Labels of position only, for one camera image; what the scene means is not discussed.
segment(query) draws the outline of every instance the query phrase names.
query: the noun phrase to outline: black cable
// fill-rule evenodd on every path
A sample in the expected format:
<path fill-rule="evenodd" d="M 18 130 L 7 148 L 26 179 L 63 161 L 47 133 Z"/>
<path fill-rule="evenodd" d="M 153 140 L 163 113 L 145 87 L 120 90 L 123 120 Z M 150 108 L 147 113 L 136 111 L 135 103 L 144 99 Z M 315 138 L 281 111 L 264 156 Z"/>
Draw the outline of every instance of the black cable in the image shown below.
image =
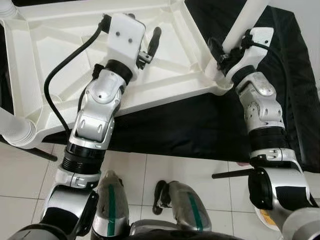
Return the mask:
<path fill-rule="evenodd" d="M 312 196 L 311 193 L 310 193 L 310 202 L 312 203 L 312 205 L 313 205 L 315 208 L 319 208 L 316 200 L 314 199 L 314 197 Z"/>
<path fill-rule="evenodd" d="M 285 64 L 281 58 L 281 56 L 272 48 L 269 46 L 265 46 L 263 44 L 260 43 L 256 43 L 253 41 L 249 42 L 250 46 L 256 46 L 265 50 L 268 50 L 269 52 L 271 52 L 279 61 L 280 66 L 281 66 L 281 70 L 283 72 L 283 76 L 284 76 L 284 109 L 283 109 L 283 119 L 284 119 L 284 126 L 285 129 L 288 131 L 288 102 L 289 102 L 289 97 L 288 97 L 288 81 L 289 81 L 289 77 L 288 77 L 288 73 L 285 67 Z"/>
<path fill-rule="evenodd" d="M 60 120 L 61 124 L 63 125 L 67 137 L 69 138 L 70 136 L 70 129 L 66 123 L 66 121 L 64 120 L 64 118 L 62 117 L 62 115 L 60 114 L 60 112 L 58 111 L 58 109 L 56 108 L 55 104 L 53 103 L 51 97 L 50 97 L 50 93 L 49 93 L 49 84 L 52 80 L 52 78 L 62 69 L 64 68 L 71 60 L 73 60 L 76 56 L 78 56 L 81 52 L 83 52 L 87 47 L 89 47 L 99 36 L 99 34 L 102 31 L 102 27 L 98 26 L 97 30 L 95 31 L 95 33 L 88 39 L 88 41 L 86 41 L 82 46 L 80 46 L 78 49 L 76 49 L 73 53 L 71 53 L 65 60 L 63 60 L 58 66 L 56 66 L 48 75 L 48 77 L 45 79 L 44 82 L 44 96 L 45 99 L 47 100 L 49 106 L 51 107 L 51 109 L 53 110 L 53 112 L 55 113 L 55 115 L 57 116 L 57 118 Z"/>
<path fill-rule="evenodd" d="M 80 94 L 79 101 L 78 101 L 78 110 L 76 111 L 77 113 L 81 110 L 82 99 L 84 98 L 87 86 L 85 86 L 85 88 L 82 90 L 82 92 Z"/>

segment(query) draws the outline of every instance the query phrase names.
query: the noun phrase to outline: stool leg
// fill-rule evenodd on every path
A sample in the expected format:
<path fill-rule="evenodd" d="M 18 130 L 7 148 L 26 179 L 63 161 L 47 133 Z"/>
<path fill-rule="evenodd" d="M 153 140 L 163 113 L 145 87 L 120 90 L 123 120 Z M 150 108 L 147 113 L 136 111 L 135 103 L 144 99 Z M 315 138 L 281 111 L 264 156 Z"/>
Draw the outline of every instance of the stool leg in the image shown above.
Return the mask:
<path fill-rule="evenodd" d="M 227 171 L 222 173 L 212 174 L 211 177 L 213 179 L 223 179 L 223 178 L 233 178 L 233 177 L 240 177 L 240 176 L 248 176 L 253 169 L 244 169 L 239 171 Z"/>

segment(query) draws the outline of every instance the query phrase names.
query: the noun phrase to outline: silver robot arm segment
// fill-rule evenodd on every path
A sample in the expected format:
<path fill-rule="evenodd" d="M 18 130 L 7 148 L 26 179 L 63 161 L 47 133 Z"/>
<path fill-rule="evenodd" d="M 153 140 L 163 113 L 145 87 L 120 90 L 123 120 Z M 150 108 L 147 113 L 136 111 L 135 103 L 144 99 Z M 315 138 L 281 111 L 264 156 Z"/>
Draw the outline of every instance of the silver robot arm segment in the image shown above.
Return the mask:
<path fill-rule="evenodd" d="M 248 178 L 251 202 L 267 210 L 285 240 L 313 240 L 320 236 L 320 209 L 289 146 L 276 90 L 256 71 L 267 50 L 259 54 L 257 46 L 250 46 L 254 42 L 268 47 L 272 34 L 273 30 L 264 27 L 248 31 L 242 40 L 246 43 L 242 59 L 225 76 L 234 82 L 244 109 L 254 167 Z"/>
<path fill-rule="evenodd" d="M 152 61 L 161 35 L 156 27 L 146 53 L 140 52 L 146 27 L 133 14 L 105 15 L 99 27 L 108 33 L 108 61 L 85 89 L 41 222 L 21 229 L 10 240 L 74 240 L 92 227 L 99 199 L 93 189 L 101 176 L 114 115 L 128 83 Z"/>

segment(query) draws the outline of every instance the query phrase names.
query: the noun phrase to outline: black cloth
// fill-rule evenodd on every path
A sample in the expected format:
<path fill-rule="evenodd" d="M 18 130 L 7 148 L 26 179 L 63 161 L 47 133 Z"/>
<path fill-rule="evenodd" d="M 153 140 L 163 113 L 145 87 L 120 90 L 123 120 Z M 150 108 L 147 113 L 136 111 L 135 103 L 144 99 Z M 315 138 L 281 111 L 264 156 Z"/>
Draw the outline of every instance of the black cloth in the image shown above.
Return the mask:
<path fill-rule="evenodd" d="M 47 1 L 13 2 L 23 5 Z M 212 37 L 222 43 L 245 1 L 185 3 L 205 41 Z M 292 12 L 267 7 L 256 26 L 274 28 L 271 47 L 283 56 L 289 73 L 290 146 L 302 169 L 320 173 L 320 104 L 299 25 Z M 273 84 L 277 100 L 284 107 L 285 80 L 277 59 L 268 53 L 257 70 Z M 47 136 L 44 142 L 65 144 L 65 134 Z M 223 96 L 207 93 L 117 117 L 109 149 L 235 162 L 248 162 L 251 151 L 243 107 L 234 89 Z"/>

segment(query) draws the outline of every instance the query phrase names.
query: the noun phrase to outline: white floor tile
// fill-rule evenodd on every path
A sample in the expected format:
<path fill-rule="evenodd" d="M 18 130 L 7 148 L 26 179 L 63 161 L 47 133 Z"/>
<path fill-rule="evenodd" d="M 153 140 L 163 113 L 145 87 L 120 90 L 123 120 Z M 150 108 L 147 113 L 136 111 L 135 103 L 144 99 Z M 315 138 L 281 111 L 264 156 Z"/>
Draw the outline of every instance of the white floor tile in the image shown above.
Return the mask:
<path fill-rule="evenodd" d="M 85 235 L 85 236 L 78 236 L 78 237 L 76 238 L 76 240 L 91 240 L 91 230 L 90 230 L 90 232 L 89 232 L 87 235 Z"/>
<path fill-rule="evenodd" d="M 58 160 L 57 161 L 49 161 L 48 168 L 45 173 L 44 181 L 42 184 L 42 188 L 40 191 L 40 199 L 45 199 L 47 198 L 52 185 L 54 184 L 55 180 L 55 175 L 58 166 L 62 163 L 64 156 L 65 156 L 65 145 L 60 145 L 60 144 L 55 144 L 52 154 L 54 156 L 57 156 Z"/>
<path fill-rule="evenodd" d="M 20 229 L 30 225 L 36 199 L 0 196 L 0 235 L 8 239 Z"/>
<path fill-rule="evenodd" d="M 42 142 L 38 146 L 36 146 L 36 148 L 48 154 L 51 154 L 54 149 L 54 146 L 55 145 L 53 143 Z"/>
<path fill-rule="evenodd" d="M 40 222 L 42 216 L 42 210 L 44 208 L 45 200 L 39 199 L 35 206 L 35 211 L 32 218 L 32 224 L 37 224 Z"/>
<path fill-rule="evenodd" d="M 320 173 L 304 172 L 306 181 L 309 184 L 310 192 L 314 198 L 320 198 Z"/>
<path fill-rule="evenodd" d="M 233 235 L 233 223 L 230 211 L 208 210 L 207 212 L 211 220 L 212 231 Z M 164 208 L 160 215 L 155 215 L 152 212 L 152 206 L 142 206 L 141 219 L 161 220 L 174 224 L 177 223 L 174 219 L 171 208 Z"/>
<path fill-rule="evenodd" d="M 122 179 L 129 205 L 141 205 L 144 190 L 146 154 L 107 151 L 101 166 L 101 179 L 113 170 Z"/>
<path fill-rule="evenodd" d="M 154 190 L 159 180 L 175 180 L 192 187 L 206 209 L 230 211 L 229 179 L 211 178 L 213 173 L 227 171 L 226 161 L 148 154 L 143 205 L 153 204 Z"/>
<path fill-rule="evenodd" d="M 207 210 L 211 220 L 212 231 L 227 235 L 233 235 L 232 214 L 230 211 Z"/>
<path fill-rule="evenodd" d="M 38 198 L 48 160 L 0 143 L 0 195 Z"/>
<path fill-rule="evenodd" d="M 253 169 L 251 165 L 244 165 L 240 166 L 237 162 L 235 161 L 228 161 L 228 166 L 229 166 L 229 171 L 239 171 L 239 170 L 245 170 L 245 169 Z"/>
<path fill-rule="evenodd" d="M 129 205 L 129 225 L 140 220 L 141 206 Z"/>
<path fill-rule="evenodd" d="M 141 219 L 161 220 L 176 224 L 171 208 L 164 208 L 160 215 L 152 212 L 152 206 L 142 206 Z"/>
<path fill-rule="evenodd" d="M 232 212 L 233 231 L 238 238 L 245 240 L 278 240 L 279 231 L 266 227 L 255 213 Z"/>
<path fill-rule="evenodd" d="M 229 171 L 238 171 L 252 168 L 239 166 L 236 162 L 228 162 Z M 248 176 L 230 177 L 232 211 L 254 213 L 255 208 L 250 201 L 248 188 Z"/>

